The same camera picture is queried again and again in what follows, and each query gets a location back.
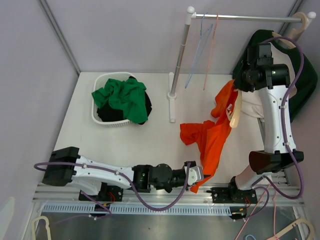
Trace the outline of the orange t shirt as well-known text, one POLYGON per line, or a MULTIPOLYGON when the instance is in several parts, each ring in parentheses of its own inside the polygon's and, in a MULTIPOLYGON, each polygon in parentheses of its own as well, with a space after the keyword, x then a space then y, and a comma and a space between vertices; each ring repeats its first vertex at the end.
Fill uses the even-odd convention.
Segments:
POLYGON ((203 174, 207 176, 191 187, 190 191, 193 193, 197 193, 200 186, 212 178, 218 169, 224 144, 232 130, 226 110, 234 109, 237 97, 234 81, 230 80, 215 97, 216 106, 210 114, 213 118, 217 118, 216 122, 206 120, 202 123, 180 124, 180 139, 187 146, 197 144, 203 174))

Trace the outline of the blue wire hanger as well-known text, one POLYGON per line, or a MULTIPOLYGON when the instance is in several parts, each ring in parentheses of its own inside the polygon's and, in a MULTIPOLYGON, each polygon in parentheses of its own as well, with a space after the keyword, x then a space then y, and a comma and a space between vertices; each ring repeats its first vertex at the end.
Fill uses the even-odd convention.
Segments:
POLYGON ((206 30, 203 30, 203 22, 204 22, 205 16, 207 14, 208 14, 208 12, 206 12, 201 18, 199 41, 198 41, 197 48, 196 48, 196 51, 195 51, 195 54, 194 54, 194 58, 193 58, 193 61, 192 61, 191 70, 189 72, 187 81, 186 81, 185 86, 184 86, 185 89, 189 86, 190 81, 191 81, 194 73, 197 70, 197 66, 198 66, 199 60, 200 60, 200 58, 201 58, 201 56, 202 56, 202 54, 204 52, 204 49, 205 49, 205 47, 207 45, 209 36, 210 36, 210 34, 211 34, 212 30, 213 30, 213 24, 211 24, 206 30))

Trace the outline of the pink wire hanger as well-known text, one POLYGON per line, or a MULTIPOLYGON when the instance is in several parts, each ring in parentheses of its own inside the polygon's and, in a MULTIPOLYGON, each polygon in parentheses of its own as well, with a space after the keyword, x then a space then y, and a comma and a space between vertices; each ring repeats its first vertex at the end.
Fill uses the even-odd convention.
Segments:
POLYGON ((212 61, 212 54, 213 54, 213 48, 214 48, 214 41, 215 41, 215 35, 216 35, 216 29, 219 21, 219 13, 216 14, 216 19, 215 19, 215 24, 212 30, 212 38, 211 38, 211 43, 210 43, 210 52, 209 52, 209 58, 207 62, 207 68, 206 68, 206 73, 204 77, 204 84, 203 84, 203 91, 206 89, 207 86, 207 80, 208 80, 208 74, 210 70, 210 65, 212 61))

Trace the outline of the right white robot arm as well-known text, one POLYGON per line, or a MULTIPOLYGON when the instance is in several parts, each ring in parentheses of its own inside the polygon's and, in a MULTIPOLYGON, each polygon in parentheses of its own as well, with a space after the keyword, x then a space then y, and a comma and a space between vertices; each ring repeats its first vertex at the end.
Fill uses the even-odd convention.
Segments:
POLYGON ((287 195, 277 186, 273 188, 283 197, 296 200, 304 191, 304 178, 299 163, 304 153, 297 150, 290 120, 289 93, 293 87, 289 68, 286 64, 275 64, 271 44, 267 41, 250 46, 247 60, 235 80, 235 88, 244 92, 257 92, 260 98, 264 124, 260 131, 263 136, 263 150, 249 153, 249 165, 231 181, 227 196, 232 202, 240 202, 246 191, 252 190, 268 175, 295 166, 300 189, 297 195, 287 195))

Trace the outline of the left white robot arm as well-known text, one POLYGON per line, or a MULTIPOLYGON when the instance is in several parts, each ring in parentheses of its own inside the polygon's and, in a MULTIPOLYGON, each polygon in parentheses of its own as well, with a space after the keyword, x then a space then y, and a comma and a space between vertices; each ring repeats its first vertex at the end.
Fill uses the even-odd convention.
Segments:
POLYGON ((74 146, 53 151, 48 163, 43 184, 71 185, 97 201, 107 197, 108 188, 103 184, 139 193, 149 193, 151 188, 170 193, 174 188, 192 187, 204 180, 203 169, 195 161, 185 162, 181 169, 172 169, 166 163, 114 166, 80 155, 79 148, 74 146))

